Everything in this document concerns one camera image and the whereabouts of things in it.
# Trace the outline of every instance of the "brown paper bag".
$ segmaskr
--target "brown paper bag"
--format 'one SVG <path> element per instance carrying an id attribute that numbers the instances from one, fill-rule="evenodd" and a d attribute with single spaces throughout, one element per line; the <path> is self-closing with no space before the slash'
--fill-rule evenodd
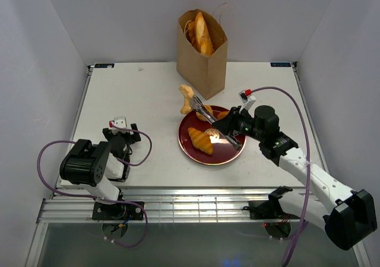
<path id="1" fill-rule="evenodd" d="M 195 20 L 202 12 L 215 52 L 202 55 L 194 49 L 183 30 L 186 23 Z M 178 19 L 177 71 L 206 99 L 224 89 L 226 83 L 227 36 L 220 24 L 210 14 L 195 9 Z"/>

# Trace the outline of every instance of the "plate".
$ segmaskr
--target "plate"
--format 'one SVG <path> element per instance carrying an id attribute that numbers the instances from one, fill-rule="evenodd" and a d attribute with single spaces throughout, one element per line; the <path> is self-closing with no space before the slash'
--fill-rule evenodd
<path id="1" fill-rule="evenodd" d="M 228 109 L 219 106 L 211 106 L 211 108 L 214 111 L 215 117 L 217 117 L 220 112 L 228 111 Z M 188 128 L 195 128 L 210 135 L 214 150 L 212 155 L 208 155 L 193 146 Z M 245 146 L 245 136 L 238 135 L 236 139 L 243 145 L 239 151 L 236 151 L 232 144 L 230 144 L 218 130 L 212 128 L 208 122 L 199 120 L 194 111 L 191 111 L 184 117 L 178 129 L 178 141 L 181 149 L 188 157 L 205 165 L 221 165 L 238 157 Z"/>

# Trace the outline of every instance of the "bread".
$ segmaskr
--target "bread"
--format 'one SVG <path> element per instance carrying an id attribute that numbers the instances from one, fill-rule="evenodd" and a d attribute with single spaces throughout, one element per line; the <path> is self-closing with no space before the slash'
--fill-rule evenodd
<path id="1" fill-rule="evenodd" d="M 194 128 L 189 128 L 188 133 L 193 146 L 209 155 L 214 153 L 210 135 Z"/>
<path id="2" fill-rule="evenodd" d="M 202 12 L 199 12 L 197 14 L 194 23 L 195 42 L 197 45 L 197 50 L 199 51 L 199 53 L 202 53 L 203 55 L 212 55 L 214 53 L 214 48 Z"/>
<path id="3" fill-rule="evenodd" d="M 219 115 L 217 116 L 217 119 L 218 120 L 222 120 L 222 118 L 224 118 L 225 116 L 227 116 L 229 112 L 230 111 L 220 112 Z"/>
<path id="4" fill-rule="evenodd" d="M 188 40 L 191 42 L 191 45 L 194 47 L 194 49 L 197 49 L 197 43 L 195 42 L 195 22 L 190 21 L 188 24 L 186 24 L 185 31 L 188 34 Z"/>
<path id="5" fill-rule="evenodd" d="M 178 89 L 183 95 L 183 106 L 180 110 L 180 113 L 185 115 L 192 111 L 190 107 L 190 99 L 194 97 L 194 91 L 190 86 L 184 84 L 182 84 Z"/>
<path id="6" fill-rule="evenodd" d="M 209 105 L 203 105 L 203 106 L 206 108 L 206 110 L 208 110 L 208 111 L 210 112 L 211 115 L 213 115 L 213 110 L 212 110 L 212 108 L 211 108 Z M 203 120 L 203 121 L 206 122 L 206 119 L 205 119 L 204 116 L 202 116 L 201 114 L 196 113 L 196 116 L 197 116 L 197 118 L 198 118 L 199 120 Z"/>

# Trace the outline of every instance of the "white backdrop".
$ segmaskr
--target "white backdrop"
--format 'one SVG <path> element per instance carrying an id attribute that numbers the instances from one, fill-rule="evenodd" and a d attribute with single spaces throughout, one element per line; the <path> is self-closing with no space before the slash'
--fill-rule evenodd
<path id="1" fill-rule="evenodd" d="M 332 0 L 299 62 L 330 173 L 366 189 L 380 219 L 380 0 Z M 364 239 L 380 266 L 380 231 Z"/>
<path id="2" fill-rule="evenodd" d="M 70 137 L 86 67 L 49 0 L 0 0 L 0 266 L 24 266 L 43 197 L 36 160 Z M 46 151 L 54 184 L 65 147 Z"/>
<path id="3" fill-rule="evenodd" d="M 330 0 L 51 0 L 84 62 L 175 61 L 177 19 L 228 2 L 230 61 L 296 61 Z"/>

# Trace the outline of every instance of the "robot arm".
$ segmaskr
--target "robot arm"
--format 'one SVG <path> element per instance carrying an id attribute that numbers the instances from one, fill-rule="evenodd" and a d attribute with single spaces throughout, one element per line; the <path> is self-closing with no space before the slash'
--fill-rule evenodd
<path id="1" fill-rule="evenodd" d="M 62 179 L 84 188 L 97 198 L 93 220 L 117 220 L 126 212 L 133 220 L 140 220 L 142 212 L 132 212 L 135 206 L 104 201 L 123 200 L 122 192 L 112 182 L 126 180 L 130 171 L 129 156 L 132 154 L 130 145 L 141 140 L 136 124 L 131 124 L 134 133 L 119 130 L 126 129 L 125 117 L 115 118 L 110 122 L 110 127 L 103 129 L 108 141 L 93 145 L 89 140 L 79 139 L 62 161 L 59 174 Z"/>
<path id="2" fill-rule="evenodd" d="M 251 90 L 239 93 L 243 106 L 232 107 L 229 114 L 214 122 L 206 119 L 223 135 L 236 140 L 244 134 L 259 141 L 262 154 L 275 165 L 306 184 L 307 166 L 311 166 L 310 190 L 320 202 L 310 201 L 306 220 L 324 228 L 328 237 L 339 248 L 348 250 L 377 229 L 373 197 L 365 190 L 359 192 L 338 182 L 316 164 L 308 163 L 298 144 L 280 131 L 279 118 L 270 106 L 259 106 L 252 117 L 248 109 L 255 99 Z M 194 96 L 190 101 L 194 110 L 209 115 Z M 304 197 L 290 188 L 279 187 L 269 201 L 283 212 L 301 215 Z"/>

